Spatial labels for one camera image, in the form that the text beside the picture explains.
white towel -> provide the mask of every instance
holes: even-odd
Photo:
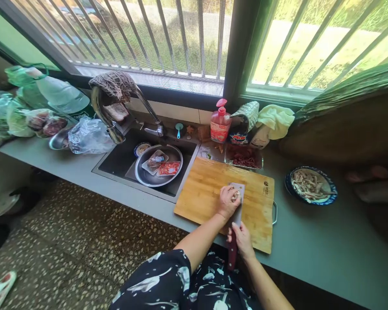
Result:
[[[278,105],[265,106],[259,112],[256,127],[264,124],[271,129],[269,132],[270,140],[281,139],[286,136],[290,125],[294,121],[293,114],[294,112],[289,108]]]

dish soap bottle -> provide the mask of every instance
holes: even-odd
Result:
[[[69,115],[76,122],[84,116],[93,118],[95,112],[90,105],[90,99],[79,89],[67,82],[42,74],[34,67],[28,68],[27,73],[36,80],[43,97],[57,112]]]
[[[217,143],[225,142],[232,123],[230,114],[225,111],[224,105],[226,103],[226,99],[220,99],[216,104],[219,108],[218,111],[214,111],[211,115],[211,140]]]

knife handle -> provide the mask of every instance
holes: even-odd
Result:
[[[234,230],[232,230],[232,241],[228,245],[228,269],[234,270],[237,258],[237,238]]]

floral dress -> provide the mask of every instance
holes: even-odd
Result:
[[[129,277],[112,301],[110,310],[257,310],[238,270],[230,272],[215,252],[209,251],[191,275],[183,250],[160,252],[145,261]]]

hand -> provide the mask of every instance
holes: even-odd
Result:
[[[236,192],[237,190],[234,186],[223,186],[220,190],[220,206],[217,210],[217,214],[223,216],[226,222],[232,217],[234,211],[241,203],[240,195],[232,202],[232,198]]]
[[[232,241],[233,231],[236,234],[237,247],[241,257],[243,257],[245,261],[255,258],[256,254],[254,253],[253,245],[251,244],[250,232],[246,225],[241,222],[240,227],[238,227],[238,225],[233,222],[232,228],[228,228],[228,243]]]

